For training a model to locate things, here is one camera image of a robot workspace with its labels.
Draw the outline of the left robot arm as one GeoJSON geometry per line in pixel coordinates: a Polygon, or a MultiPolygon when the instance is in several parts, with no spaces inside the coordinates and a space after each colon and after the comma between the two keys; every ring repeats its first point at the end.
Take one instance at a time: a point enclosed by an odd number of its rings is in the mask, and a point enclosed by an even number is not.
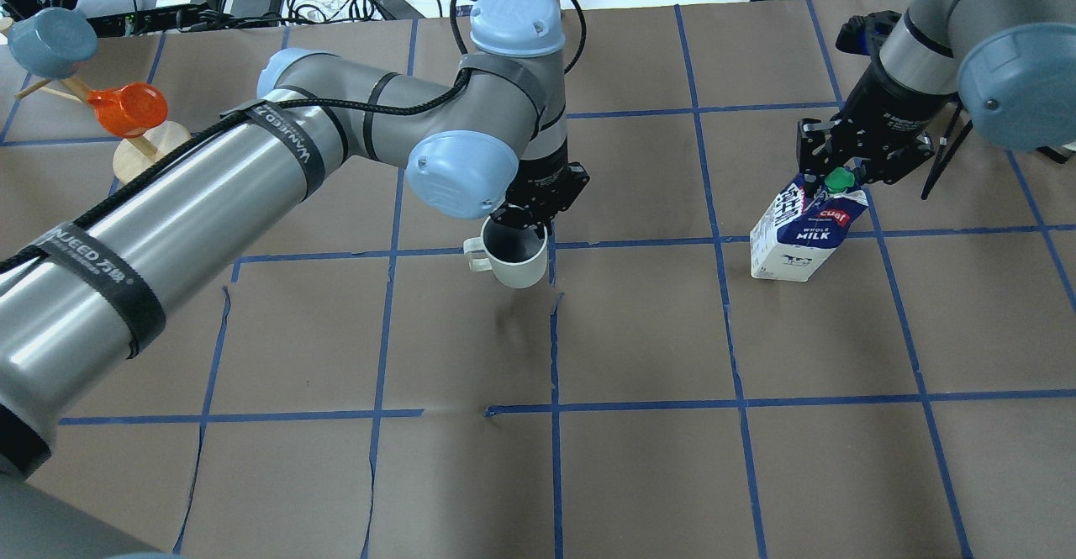
{"type": "Polygon", "coordinates": [[[3,556],[157,556],[28,478],[61,415],[352,157],[481,219],[523,261],[587,184],[567,158],[557,0],[477,0],[452,87],[326,52],[277,52],[255,99],[3,263],[3,556]]]}

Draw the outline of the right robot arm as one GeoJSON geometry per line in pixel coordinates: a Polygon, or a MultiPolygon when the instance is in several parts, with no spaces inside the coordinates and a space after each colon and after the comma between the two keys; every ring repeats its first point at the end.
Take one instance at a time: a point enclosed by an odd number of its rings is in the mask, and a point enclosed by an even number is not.
{"type": "Polygon", "coordinates": [[[846,22],[839,51],[869,64],[829,121],[803,119],[804,195],[856,160],[856,184],[893,184],[930,163],[928,198],[972,131],[1007,150],[1075,137],[1073,0],[911,0],[846,22]]]}

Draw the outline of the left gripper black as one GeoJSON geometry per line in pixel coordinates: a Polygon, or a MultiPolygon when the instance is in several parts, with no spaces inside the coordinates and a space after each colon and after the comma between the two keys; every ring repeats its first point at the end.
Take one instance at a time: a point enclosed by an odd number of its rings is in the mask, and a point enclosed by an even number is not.
{"type": "Polygon", "coordinates": [[[493,212],[493,223],[516,230],[546,232],[550,223],[572,206],[587,186],[587,169],[565,156],[519,161],[506,198],[493,212]]]}

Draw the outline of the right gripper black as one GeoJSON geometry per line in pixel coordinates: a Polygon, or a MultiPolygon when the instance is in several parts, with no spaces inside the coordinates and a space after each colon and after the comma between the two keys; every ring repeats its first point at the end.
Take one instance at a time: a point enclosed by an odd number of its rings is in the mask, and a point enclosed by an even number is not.
{"type": "Polygon", "coordinates": [[[853,158],[860,161],[858,184],[903,180],[931,156],[921,137],[938,112],[938,95],[903,87],[883,64],[872,62],[837,114],[797,123],[804,194],[813,198],[824,177],[853,158]]]}

